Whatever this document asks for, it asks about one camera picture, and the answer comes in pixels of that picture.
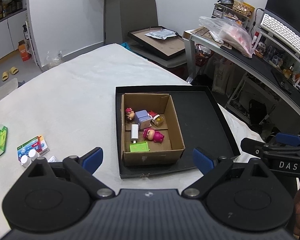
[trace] orange box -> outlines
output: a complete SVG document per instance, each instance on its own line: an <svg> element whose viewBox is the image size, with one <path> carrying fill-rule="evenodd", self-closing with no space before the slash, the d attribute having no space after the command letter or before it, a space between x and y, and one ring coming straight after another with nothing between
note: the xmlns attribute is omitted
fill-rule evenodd
<svg viewBox="0 0 300 240"><path fill-rule="evenodd" d="M30 59L30 54L26 50L25 41L19 41L18 49L19 49L22 61L26 61L26 60Z"/></svg>

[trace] slipper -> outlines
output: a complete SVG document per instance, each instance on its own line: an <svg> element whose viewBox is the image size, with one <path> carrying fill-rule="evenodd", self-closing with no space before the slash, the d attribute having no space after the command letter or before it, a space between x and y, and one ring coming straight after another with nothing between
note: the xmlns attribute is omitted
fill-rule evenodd
<svg viewBox="0 0 300 240"><path fill-rule="evenodd" d="M18 71L19 71L19 70L18 70L16 67L12 67L12 68L9 70L9 72L10 72L12 75L17 74Z"/></svg>
<svg viewBox="0 0 300 240"><path fill-rule="evenodd" d="M7 71L2 73L2 81L6 81L9 78L9 73Z"/></svg>

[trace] gray tile floor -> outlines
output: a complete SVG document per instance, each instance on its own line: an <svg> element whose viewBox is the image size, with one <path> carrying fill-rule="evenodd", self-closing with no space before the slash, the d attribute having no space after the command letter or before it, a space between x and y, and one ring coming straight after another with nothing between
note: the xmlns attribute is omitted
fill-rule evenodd
<svg viewBox="0 0 300 240"><path fill-rule="evenodd" d="M16 67L19 72L15 75L11 75L11 73L9 73L9 78L6 81L2 82L2 73L4 71L9 72L10 68L12 68L13 66ZM18 82L22 82L23 80L28 82L29 80L40 74L41 71L39 67L35 65L32 58L23 62L21 56L19 54L16 54L0 64L0 87L5 84L5 82L8 82L13 78L17 78Z"/></svg>

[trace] chair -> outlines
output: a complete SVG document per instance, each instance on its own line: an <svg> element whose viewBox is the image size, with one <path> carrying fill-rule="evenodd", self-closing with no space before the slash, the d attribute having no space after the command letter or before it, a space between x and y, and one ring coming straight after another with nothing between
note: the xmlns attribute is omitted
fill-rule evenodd
<svg viewBox="0 0 300 240"><path fill-rule="evenodd" d="M187 69L185 53L171 60L164 60L128 37L129 31L141 30L159 25L155 0L120 0L120 16L122 41L128 43L133 52L153 61L180 78L185 78L187 76L187 73L185 73Z"/></svg>

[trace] white cabinet door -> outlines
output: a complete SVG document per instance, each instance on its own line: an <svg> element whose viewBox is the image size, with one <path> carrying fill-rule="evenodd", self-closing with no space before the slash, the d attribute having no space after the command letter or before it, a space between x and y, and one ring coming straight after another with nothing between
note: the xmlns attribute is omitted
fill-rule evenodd
<svg viewBox="0 0 300 240"><path fill-rule="evenodd" d="M18 49L19 41L25 39L22 26L26 24L26 13L27 11L25 10L8 18L11 40L15 50Z"/></svg>
<svg viewBox="0 0 300 240"><path fill-rule="evenodd" d="M8 22L4 20L0 22L0 59L13 51Z"/></svg>

